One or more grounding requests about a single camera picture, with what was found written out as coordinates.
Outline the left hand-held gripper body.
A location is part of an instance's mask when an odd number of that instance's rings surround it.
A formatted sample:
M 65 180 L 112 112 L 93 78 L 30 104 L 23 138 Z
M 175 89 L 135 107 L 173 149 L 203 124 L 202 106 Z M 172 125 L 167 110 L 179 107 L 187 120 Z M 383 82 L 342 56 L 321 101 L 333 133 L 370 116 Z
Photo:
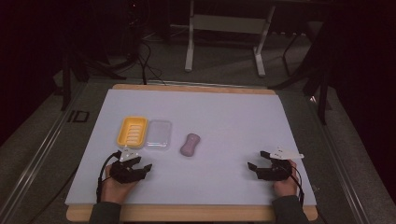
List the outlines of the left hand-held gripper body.
M 146 175 L 141 175 L 134 167 L 128 166 L 128 161 L 140 157 L 134 149 L 125 148 L 113 154 L 116 160 L 111 164 L 110 176 L 121 184 L 132 183 L 144 179 Z

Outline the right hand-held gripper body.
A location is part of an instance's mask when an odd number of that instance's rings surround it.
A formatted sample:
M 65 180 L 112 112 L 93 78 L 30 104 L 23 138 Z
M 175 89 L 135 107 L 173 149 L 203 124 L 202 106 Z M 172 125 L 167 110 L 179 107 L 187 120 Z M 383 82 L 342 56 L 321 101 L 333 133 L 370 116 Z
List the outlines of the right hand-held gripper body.
M 257 177 L 266 181 L 282 181 L 291 176 L 292 167 L 290 160 L 303 159 L 304 155 L 286 150 L 283 147 L 278 147 L 275 151 L 269 152 L 271 154 L 271 166 L 269 168 L 258 168 L 255 172 Z

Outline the yellow soap dish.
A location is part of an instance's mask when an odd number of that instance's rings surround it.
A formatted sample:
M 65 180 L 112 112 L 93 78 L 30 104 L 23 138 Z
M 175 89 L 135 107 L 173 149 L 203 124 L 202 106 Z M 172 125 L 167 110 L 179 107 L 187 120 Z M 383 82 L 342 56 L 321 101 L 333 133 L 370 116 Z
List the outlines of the yellow soap dish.
M 141 148 L 145 145 L 149 121 L 143 117 L 126 117 L 121 124 L 117 144 L 121 147 Z

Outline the clear plastic container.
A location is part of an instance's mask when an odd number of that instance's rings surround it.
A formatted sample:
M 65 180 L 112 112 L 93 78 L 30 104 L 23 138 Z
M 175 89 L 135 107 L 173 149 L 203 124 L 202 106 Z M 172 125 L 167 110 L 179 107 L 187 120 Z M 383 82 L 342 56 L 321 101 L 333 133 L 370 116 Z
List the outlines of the clear plastic container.
M 148 124 L 145 148 L 166 150 L 170 145 L 172 123 L 168 120 L 154 119 Z

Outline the pink soap bar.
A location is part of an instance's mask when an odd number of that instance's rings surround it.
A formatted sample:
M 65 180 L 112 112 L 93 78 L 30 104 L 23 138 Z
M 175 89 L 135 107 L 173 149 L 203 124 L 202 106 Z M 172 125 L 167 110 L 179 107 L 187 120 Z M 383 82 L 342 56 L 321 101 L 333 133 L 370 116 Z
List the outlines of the pink soap bar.
M 186 137 L 185 143 L 180 148 L 180 153 L 185 157 L 192 157 L 200 141 L 201 137 L 199 135 L 195 133 L 189 133 Z

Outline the person's right hand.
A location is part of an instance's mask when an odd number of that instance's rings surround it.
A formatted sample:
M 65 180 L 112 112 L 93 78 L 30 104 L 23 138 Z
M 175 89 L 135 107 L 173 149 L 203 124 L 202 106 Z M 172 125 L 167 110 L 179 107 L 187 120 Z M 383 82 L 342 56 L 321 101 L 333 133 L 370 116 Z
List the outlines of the person's right hand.
M 289 161 L 292 167 L 291 176 L 282 181 L 276 181 L 273 184 L 273 189 L 277 197 L 295 196 L 298 189 L 298 177 L 296 176 L 296 163 L 294 161 Z

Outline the person's left hand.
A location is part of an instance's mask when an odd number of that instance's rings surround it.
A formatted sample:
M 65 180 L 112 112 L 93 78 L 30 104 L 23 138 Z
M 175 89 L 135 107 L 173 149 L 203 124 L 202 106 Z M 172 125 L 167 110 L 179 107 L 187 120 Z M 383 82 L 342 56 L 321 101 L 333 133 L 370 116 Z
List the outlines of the person's left hand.
M 128 195 L 137 185 L 136 182 L 121 184 L 110 176 L 111 165 L 105 169 L 106 179 L 102 182 L 101 201 L 124 204 Z

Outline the black metal stand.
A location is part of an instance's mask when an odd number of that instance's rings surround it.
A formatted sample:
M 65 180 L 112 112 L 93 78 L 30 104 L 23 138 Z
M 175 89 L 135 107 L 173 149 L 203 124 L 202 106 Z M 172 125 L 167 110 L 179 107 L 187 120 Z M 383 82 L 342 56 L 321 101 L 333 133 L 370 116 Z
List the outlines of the black metal stand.
M 81 52 L 66 53 L 63 56 L 63 71 L 60 94 L 63 97 L 62 111 L 65 111 L 71 102 L 71 73 L 74 73 L 78 81 L 86 82 L 89 74 L 84 63 L 84 55 Z
M 332 36 L 327 35 L 323 30 L 319 31 L 303 62 L 294 71 L 292 77 L 279 84 L 268 87 L 269 90 L 283 90 L 306 78 L 307 81 L 303 87 L 303 94 L 304 96 L 314 97 L 318 93 L 317 114 L 323 125 L 326 124 L 325 110 L 334 56 L 331 43 Z

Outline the silver metal rail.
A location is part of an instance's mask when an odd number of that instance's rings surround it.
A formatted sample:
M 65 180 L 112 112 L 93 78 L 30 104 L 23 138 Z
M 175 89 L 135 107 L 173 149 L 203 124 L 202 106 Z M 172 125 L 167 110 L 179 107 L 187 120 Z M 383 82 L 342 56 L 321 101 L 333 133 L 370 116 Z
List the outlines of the silver metal rail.
M 338 151 L 338 148 L 332 138 L 331 132 L 327 125 L 323 125 L 321 120 L 318 118 L 318 101 L 314 96 L 306 98 L 310 111 L 313 113 L 314 118 L 316 119 L 316 123 L 318 124 L 319 130 L 326 142 L 326 147 L 330 153 L 330 160 L 332 162 L 332 166 L 334 171 L 337 174 L 338 180 L 340 182 L 340 186 L 346 196 L 346 200 L 351 209 L 353 217 L 357 224 L 369 224 L 369 219 L 367 217 L 364 208 L 361 205 L 361 201 L 353 187 L 351 179 L 347 174 L 347 170 L 345 165 L 341 161 L 341 157 Z
M 0 224 L 13 217 L 85 87 L 74 87 L 65 110 L 63 98 L 51 95 L 0 147 Z

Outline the white metal desk frame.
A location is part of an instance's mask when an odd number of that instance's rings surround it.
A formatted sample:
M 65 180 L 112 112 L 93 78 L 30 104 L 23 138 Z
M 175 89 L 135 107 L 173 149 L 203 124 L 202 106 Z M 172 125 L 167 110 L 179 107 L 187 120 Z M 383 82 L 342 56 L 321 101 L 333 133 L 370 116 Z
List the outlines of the white metal desk frame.
M 193 67 L 194 31 L 205 30 L 215 32 L 259 35 L 260 42 L 252 50 L 258 76 L 264 77 L 266 75 L 266 72 L 264 69 L 264 62 L 262 60 L 262 49 L 264 46 L 264 42 L 269 34 L 269 28 L 276 11 L 276 6 L 269 7 L 265 19 L 252 19 L 196 14 L 194 12 L 194 5 L 195 1 L 190 0 L 189 39 L 184 67 L 185 71 L 191 72 Z

